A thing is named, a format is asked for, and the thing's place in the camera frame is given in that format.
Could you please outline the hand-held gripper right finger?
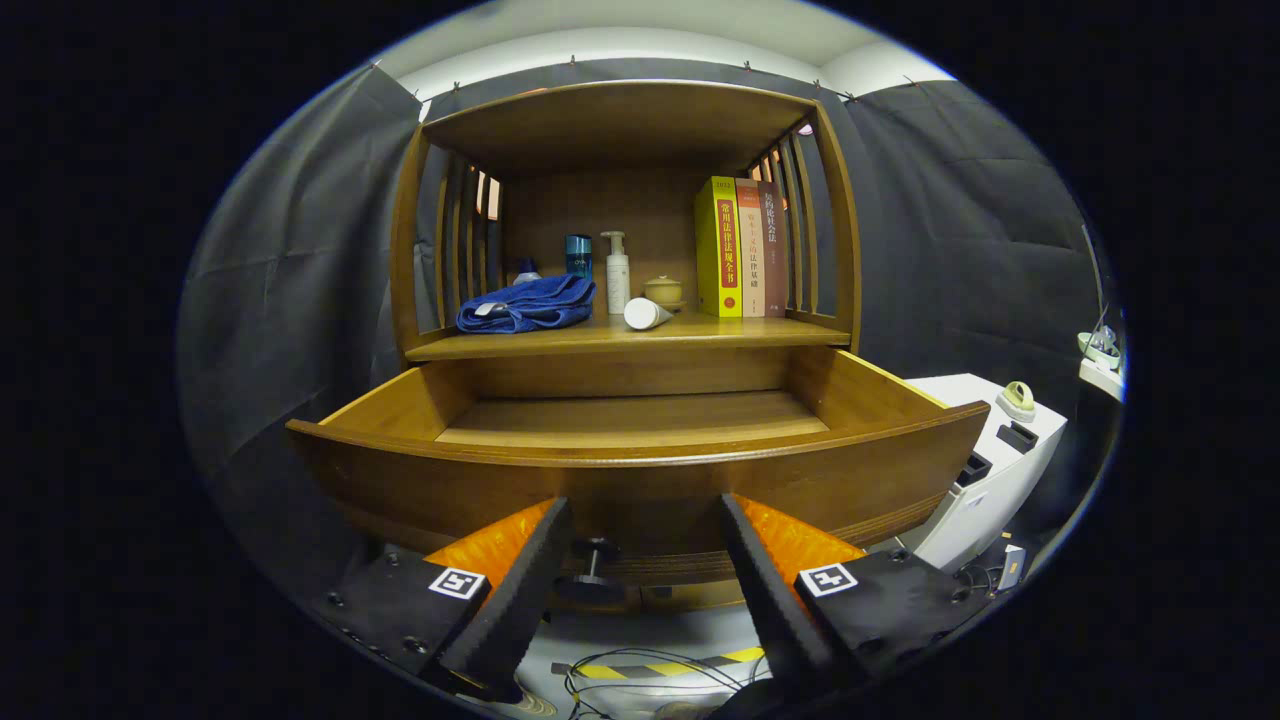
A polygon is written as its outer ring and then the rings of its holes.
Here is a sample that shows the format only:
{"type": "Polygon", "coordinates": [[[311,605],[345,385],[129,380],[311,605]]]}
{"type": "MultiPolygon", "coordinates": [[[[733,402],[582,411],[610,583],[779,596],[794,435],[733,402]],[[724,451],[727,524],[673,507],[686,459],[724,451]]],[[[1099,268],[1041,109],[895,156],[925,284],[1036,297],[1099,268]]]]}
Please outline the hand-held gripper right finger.
{"type": "Polygon", "coordinates": [[[790,691],[892,676],[992,600],[906,550],[868,553],[741,495],[719,505],[756,637],[790,691]]]}

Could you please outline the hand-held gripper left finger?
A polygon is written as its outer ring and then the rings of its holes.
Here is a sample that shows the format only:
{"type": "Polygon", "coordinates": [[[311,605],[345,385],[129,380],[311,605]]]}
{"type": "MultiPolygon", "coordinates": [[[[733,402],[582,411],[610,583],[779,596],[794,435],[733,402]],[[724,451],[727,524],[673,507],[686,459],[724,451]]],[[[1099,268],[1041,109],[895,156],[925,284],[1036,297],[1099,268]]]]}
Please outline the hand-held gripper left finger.
{"type": "Polygon", "coordinates": [[[516,669],[572,538],[570,501],[549,498],[429,555],[388,552],[348,571],[317,615],[439,691],[520,701],[516,669]]]}

